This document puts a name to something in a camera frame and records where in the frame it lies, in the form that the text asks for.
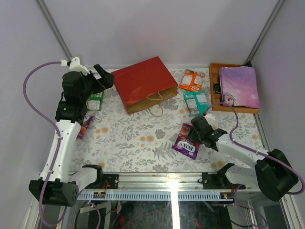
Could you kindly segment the red brown paper bag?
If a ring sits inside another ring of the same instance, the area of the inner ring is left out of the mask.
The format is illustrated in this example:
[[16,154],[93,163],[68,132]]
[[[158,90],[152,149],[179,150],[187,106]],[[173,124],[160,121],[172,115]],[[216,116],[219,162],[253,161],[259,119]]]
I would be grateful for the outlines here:
[[178,94],[178,83],[158,56],[116,70],[112,74],[116,90],[129,115]]

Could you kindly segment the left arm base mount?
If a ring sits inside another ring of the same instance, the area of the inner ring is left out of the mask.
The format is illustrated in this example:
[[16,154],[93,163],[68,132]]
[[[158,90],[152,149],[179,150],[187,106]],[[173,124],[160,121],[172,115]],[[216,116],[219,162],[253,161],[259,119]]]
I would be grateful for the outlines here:
[[96,178],[91,178],[85,182],[86,189],[117,189],[119,184],[118,174],[105,174],[100,165],[84,165],[82,169],[89,169],[96,175]]

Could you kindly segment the purple snack packet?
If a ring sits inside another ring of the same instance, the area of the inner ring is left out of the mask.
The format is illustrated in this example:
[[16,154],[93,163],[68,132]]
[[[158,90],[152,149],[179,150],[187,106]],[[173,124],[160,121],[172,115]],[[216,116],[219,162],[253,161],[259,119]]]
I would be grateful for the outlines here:
[[100,76],[98,73],[93,73],[93,76],[94,76],[96,79],[101,79],[101,76]]

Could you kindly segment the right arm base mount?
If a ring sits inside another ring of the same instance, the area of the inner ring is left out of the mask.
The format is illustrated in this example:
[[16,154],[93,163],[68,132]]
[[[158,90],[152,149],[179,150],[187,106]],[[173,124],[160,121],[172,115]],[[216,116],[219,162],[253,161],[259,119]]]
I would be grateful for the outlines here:
[[227,178],[226,174],[228,172],[245,170],[245,168],[235,165],[234,163],[227,163],[225,166],[220,168],[217,172],[203,172],[202,173],[202,185],[205,190],[225,190],[234,189],[239,184],[236,182],[231,182]]

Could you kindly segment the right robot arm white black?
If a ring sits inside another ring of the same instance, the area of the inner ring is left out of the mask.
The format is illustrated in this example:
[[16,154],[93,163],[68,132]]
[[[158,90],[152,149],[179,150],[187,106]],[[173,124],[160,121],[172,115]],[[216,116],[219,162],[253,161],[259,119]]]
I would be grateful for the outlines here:
[[189,137],[207,148],[228,154],[248,167],[224,166],[217,176],[218,185],[228,188],[232,184],[258,188],[271,201],[279,201],[299,181],[284,153],[278,149],[258,152],[233,140],[232,135],[222,129],[214,130],[209,115],[191,120]]

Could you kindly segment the purple berries packet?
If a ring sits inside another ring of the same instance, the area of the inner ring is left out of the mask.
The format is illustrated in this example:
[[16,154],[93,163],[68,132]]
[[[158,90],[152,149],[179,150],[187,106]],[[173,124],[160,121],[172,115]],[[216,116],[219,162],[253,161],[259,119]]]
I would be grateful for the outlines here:
[[192,126],[190,124],[183,123],[175,144],[172,146],[172,149],[180,152],[192,160],[195,160],[198,155],[200,144],[194,142],[191,138],[188,137],[191,128]]
[[91,123],[91,121],[94,119],[94,116],[93,115],[86,115],[84,120],[83,120],[83,123],[81,125],[81,129],[77,135],[77,138],[78,139],[83,139],[84,135],[86,134],[87,132],[87,129]]

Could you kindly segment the orange snack packet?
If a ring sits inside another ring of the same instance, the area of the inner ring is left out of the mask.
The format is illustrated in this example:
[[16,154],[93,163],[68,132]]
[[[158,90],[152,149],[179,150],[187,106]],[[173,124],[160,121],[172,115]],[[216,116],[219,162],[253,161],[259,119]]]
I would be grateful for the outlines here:
[[182,82],[179,84],[179,88],[191,92],[201,91],[204,78],[205,73],[198,73],[186,69]]

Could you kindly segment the red green snack packet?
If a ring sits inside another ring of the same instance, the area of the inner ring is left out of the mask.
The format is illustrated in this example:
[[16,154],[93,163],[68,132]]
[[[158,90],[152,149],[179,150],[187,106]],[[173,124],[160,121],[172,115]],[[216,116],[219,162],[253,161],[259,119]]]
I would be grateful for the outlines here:
[[92,94],[86,102],[87,108],[90,111],[100,111],[102,109],[104,91]]

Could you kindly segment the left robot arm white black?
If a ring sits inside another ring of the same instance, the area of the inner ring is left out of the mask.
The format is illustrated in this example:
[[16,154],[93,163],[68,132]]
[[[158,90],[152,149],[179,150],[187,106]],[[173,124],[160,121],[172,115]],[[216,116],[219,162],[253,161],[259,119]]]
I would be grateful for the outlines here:
[[100,75],[96,79],[84,66],[72,68],[62,77],[61,99],[58,103],[55,121],[49,122],[55,128],[50,153],[40,177],[31,180],[29,191],[42,205],[74,206],[78,194],[87,186],[100,188],[104,184],[101,166],[84,165],[80,171],[69,176],[71,154],[88,111],[86,102],[91,95],[113,86],[114,76],[99,64],[94,65]]

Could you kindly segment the teal snack packet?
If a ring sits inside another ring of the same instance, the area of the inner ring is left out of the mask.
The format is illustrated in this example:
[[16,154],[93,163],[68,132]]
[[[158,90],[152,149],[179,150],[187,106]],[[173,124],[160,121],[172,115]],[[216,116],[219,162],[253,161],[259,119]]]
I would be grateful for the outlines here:
[[183,93],[183,97],[185,99],[189,111],[189,117],[203,115],[204,111],[209,107],[207,97],[204,91],[187,91]]

